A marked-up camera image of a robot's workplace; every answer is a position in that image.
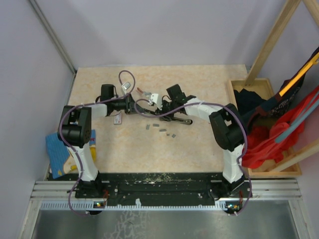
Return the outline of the black grey large stapler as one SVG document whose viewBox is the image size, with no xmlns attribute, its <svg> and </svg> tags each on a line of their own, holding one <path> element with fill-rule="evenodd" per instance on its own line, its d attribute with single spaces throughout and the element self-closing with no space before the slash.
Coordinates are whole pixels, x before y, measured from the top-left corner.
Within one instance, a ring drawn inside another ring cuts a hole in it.
<svg viewBox="0 0 319 239">
<path fill-rule="evenodd" d="M 163 114 L 163 111 L 161 111 L 159 109 L 156 109 L 155 111 L 144 109 L 142 111 L 142 113 L 153 115 L 153 116 L 158 116 L 158 115 Z M 193 120 L 191 120 L 191 119 L 182 119 L 182 118 L 175 117 L 174 113 L 167 115 L 167 116 L 158 117 L 158 119 L 160 121 L 177 122 L 177 123 L 181 123 L 181 124 L 185 124 L 185 125 L 191 125 L 193 123 Z"/>
</svg>

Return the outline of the pink white mini stapler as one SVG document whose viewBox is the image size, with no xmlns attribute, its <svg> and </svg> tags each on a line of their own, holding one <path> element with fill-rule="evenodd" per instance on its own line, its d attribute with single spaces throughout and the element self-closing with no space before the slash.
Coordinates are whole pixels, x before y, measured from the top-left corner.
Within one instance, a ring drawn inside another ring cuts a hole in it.
<svg viewBox="0 0 319 239">
<path fill-rule="evenodd" d="M 146 97 L 149 97 L 149 96 L 152 95 L 152 93 L 143 91 L 143 90 L 140 89 L 139 87 L 137 87 L 137 91 L 138 91 L 141 95 L 144 95 L 144 96 L 146 96 Z"/>
</svg>

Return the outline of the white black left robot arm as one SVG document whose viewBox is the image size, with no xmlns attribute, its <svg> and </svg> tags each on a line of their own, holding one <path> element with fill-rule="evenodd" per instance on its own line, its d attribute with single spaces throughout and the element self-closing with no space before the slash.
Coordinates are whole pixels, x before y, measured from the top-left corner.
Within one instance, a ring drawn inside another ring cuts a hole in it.
<svg viewBox="0 0 319 239">
<path fill-rule="evenodd" d="M 89 142 L 92 134 L 92 121 L 107 117 L 114 111 L 134 113 L 134 100 L 130 95 L 131 84 L 126 82 L 121 85 L 123 97 L 115 93 L 115 86 L 103 84 L 101 87 L 100 101 L 89 106 L 64 106 L 58 130 L 58 139 L 67 146 L 73 156 L 79 171 L 81 182 L 89 182 L 86 192 L 94 198 L 101 196 L 104 191 L 102 183 L 96 181 L 98 169 L 93 162 Z"/>
</svg>

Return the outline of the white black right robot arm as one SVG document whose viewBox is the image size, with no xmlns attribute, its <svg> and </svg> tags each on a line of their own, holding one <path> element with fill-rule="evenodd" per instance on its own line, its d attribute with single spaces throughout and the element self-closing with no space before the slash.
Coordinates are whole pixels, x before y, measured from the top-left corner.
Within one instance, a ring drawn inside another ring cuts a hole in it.
<svg viewBox="0 0 319 239">
<path fill-rule="evenodd" d="M 242 151 L 247 145 L 246 127 L 236 106 L 229 103 L 225 106 L 216 103 L 206 103 L 196 96 L 186 94 L 178 84 L 167 88 L 168 101 L 159 94 L 151 94 L 149 104 L 156 105 L 156 114 L 161 118 L 171 120 L 175 112 L 198 117 L 210 123 L 215 141 L 223 150 L 223 178 L 227 180 L 222 186 L 223 193 L 234 197 L 240 192 L 239 182 L 243 178 L 241 168 Z"/>
</svg>

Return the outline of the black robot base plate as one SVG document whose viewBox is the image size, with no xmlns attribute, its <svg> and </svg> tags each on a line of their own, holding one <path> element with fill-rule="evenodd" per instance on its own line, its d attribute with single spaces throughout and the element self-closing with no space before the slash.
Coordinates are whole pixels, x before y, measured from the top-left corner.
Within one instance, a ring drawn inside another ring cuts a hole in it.
<svg viewBox="0 0 319 239">
<path fill-rule="evenodd" d="M 100 173 L 95 181 L 80 182 L 78 199 L 101 198 L 108 206 L 214 206 L 218 200 L 241 201 L 251 195 L 243 177 L 230 184 L 222 173 Z"/>
</svg>

